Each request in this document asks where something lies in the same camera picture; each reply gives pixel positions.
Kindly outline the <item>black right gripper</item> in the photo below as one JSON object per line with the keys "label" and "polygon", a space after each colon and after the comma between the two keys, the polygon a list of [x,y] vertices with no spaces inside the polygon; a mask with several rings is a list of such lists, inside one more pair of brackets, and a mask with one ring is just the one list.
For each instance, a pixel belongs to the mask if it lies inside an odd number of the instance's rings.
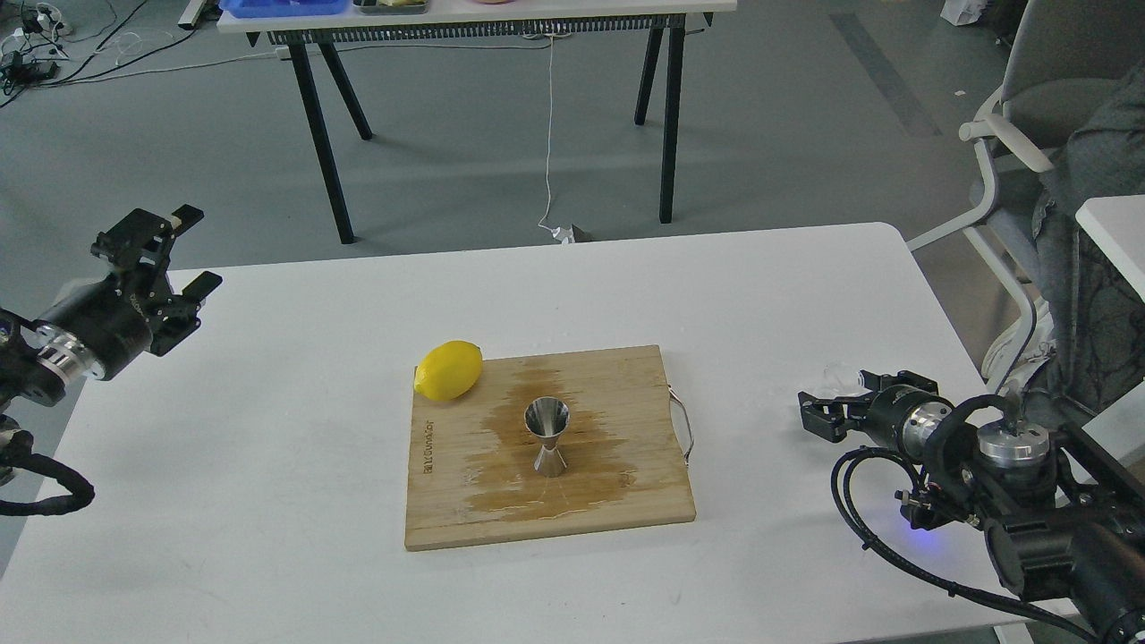
{"label": "black right gripper", "polygon": [[826,399],[799,392],[802,427],[829,443],[842,443],[850,432],[860,431],[886,449],[923,453],[929,437],[955,408],[939,395],[937,382],[909,370],[860,369],[859,382],[866,390],[862,395]]}

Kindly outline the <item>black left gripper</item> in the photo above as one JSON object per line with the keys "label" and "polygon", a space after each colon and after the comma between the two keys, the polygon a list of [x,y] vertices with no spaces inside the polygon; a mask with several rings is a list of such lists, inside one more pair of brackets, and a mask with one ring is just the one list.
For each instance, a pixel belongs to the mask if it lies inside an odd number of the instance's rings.
{"label": "black left gripper", "polygon": [[167,269],[175,239],[203,219],[195,207],[171,215],[133,209],[98,233],[90,254],[109,275],[74,285],[37,319],[35,364],[62,382],[106,382],[141,354],[167,355],[196,333],[204,300],[224,278],[203,272],[176,293]]}

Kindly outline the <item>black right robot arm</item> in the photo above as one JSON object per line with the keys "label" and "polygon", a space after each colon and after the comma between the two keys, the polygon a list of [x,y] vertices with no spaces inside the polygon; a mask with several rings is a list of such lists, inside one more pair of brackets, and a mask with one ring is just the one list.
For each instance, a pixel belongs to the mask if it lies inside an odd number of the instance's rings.
{"label": "black right robot arm", "polygon": [[[802,392],[802,425],[844,453],[831,489],[843,521],[913,578],[998,612],[1055,626],[1089,643],[1142,643],[1142,484],[1084,429],[1043,429],[996,394],[953,405],[911,371],[860,371],[862,393]],[[1006,596],[937,576],[897,553],[863,521],[852,495],[859,465],[885,460],[909,480],[897,492],[913,531],[966,523],[981,531]]]}

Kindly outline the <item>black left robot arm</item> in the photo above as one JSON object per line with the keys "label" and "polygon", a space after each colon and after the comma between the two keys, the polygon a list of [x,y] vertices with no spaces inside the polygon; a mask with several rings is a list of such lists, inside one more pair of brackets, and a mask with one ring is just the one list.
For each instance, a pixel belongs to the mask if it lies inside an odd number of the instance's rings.
{"label": "black left robot arm", "polygon": [[203,272],[175,291],[167,270],[175,241],[203,215],[190,205],[171,215],[133,209],[90,244],[106,277],[74,288],[39,319],[3,311],[3,408],[18,398],[53,407],[69,384],[110,380],[141,354],[167,355],[196,333],[205,299],[224,280]]}

